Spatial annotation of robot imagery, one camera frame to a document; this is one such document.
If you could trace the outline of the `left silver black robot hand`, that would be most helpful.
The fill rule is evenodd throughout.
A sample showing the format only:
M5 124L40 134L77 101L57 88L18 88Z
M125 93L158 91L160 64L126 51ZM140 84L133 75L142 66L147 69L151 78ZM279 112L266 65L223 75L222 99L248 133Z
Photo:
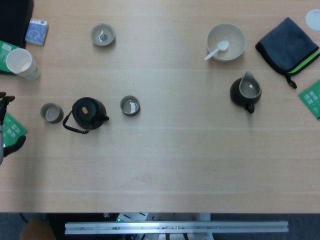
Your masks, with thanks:
M25 135L22 135L17 139L17 141L14 144L4 147L4 130L3 130L4 119L7 113L7 106L9 105L10 102L14 100L15 100L15 96L7 95L7 93L3 91L0 92L0 163L1 164L5 157L18 151L24 145L27 138Z

